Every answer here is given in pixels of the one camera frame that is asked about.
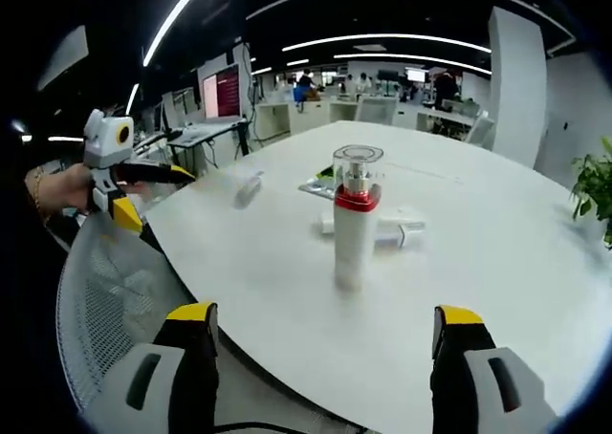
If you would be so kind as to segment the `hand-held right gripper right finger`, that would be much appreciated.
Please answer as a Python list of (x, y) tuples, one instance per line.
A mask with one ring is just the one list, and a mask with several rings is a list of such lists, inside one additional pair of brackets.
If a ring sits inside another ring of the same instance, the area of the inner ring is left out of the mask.
[(547, 433), (557, 422), (543, 380), (465, 308), (434, 310), (430, 391), (434, 433)]

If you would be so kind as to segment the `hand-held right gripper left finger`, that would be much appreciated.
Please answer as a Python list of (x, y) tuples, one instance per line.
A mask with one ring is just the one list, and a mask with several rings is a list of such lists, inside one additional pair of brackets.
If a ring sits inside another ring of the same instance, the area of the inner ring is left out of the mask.
[(217, 304), (183, 305), (106, 373), (85, 410), (95, 433), (210, 433), (219, 387)]

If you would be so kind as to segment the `person's left hand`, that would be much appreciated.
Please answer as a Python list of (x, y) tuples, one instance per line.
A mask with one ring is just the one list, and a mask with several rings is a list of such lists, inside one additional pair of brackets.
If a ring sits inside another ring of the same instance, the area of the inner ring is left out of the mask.
[(54, 214), (70, 207), (87, 213), (91, 179), (90, 169), (82, 163), (43, 176), (38, 188), (40, 210), (45, 214)]

